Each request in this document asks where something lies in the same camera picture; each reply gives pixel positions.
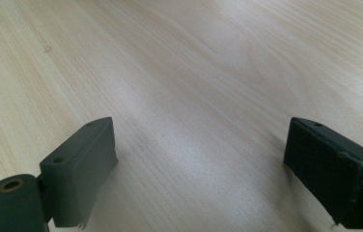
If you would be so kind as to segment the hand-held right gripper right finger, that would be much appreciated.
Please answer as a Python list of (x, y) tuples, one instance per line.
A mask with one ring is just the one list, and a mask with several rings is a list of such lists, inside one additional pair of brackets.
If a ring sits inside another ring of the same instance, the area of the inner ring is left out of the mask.
[(335, 223), (363, 229), (363, 147), (335, 130), (293, 117), (284, 163)]

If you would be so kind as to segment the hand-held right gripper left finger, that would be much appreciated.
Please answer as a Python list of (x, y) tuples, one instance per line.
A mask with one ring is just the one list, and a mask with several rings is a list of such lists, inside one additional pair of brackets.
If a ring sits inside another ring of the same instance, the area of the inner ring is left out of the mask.
[(45, 218), (57, 227), (85, 227), (117, 162), (110, 117), (80, 128), (40, 162)]

